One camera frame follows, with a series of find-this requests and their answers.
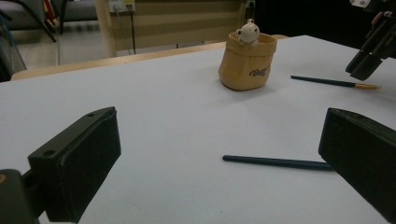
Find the gold ferrule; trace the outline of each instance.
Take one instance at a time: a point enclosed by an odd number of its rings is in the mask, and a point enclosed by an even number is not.
[[[381,89],[380,86],[369,85],[369,84],[359,84],[359,83],[355,84],[355,88],[365,89],[365,90],[373,90],[373,91],[378,91],[379,89]]]

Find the toy head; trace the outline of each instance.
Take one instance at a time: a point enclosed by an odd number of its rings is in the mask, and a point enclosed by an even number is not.
[[[236,36],[238,36],[238,41],[240,44],[252,43],[257,40],[260,35],[260,28],[254,24],[253,19],[249,19],[247,24],[242,26],[241,29],[236,30]]]

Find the chair leg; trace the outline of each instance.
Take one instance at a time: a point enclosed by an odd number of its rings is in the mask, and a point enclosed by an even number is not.
[[[61,16],[59,18],[59,24],[60,24],[60,32],[59,33],[61,35],[64,33],[64,14],[66,13],[67,2],[68,2],[68,0],[62,1]]]
[[[49,36],[49,38],[53,41],[56,42],[55,37],[53,37],[53,35],[50,33],[50,31],[47,29],[47,27],[44,25],[43,21],[40,21],[40,19],[37,17],[37,15],[32,11],[32,9],[30,9],[24,2],[22,1],[18,1],[18,0],[5,0],[8,2],[13,2],[16,4],[19,4],[21,6],[23,6],[23,8],[29,12],[29,14],[33,17],[33,19],[37,22],[37,24],[47,33],[47,35]]]

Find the logo on cup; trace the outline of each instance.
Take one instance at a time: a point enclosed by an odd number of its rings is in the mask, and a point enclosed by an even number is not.
[[[265,75],[267,74],[268,68],[269,68],[269,66],[266,68],[263,68],[262,70],[259,70],[259,69],[253,70],[249,73],[249,75],[251,77],[265,77]]]

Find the background wall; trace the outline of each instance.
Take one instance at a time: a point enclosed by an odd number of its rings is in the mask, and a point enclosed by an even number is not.
[[[371,29],[374,13],[348,0],[258,0],[256,23],[269,35],[311,35],[359,49]]]

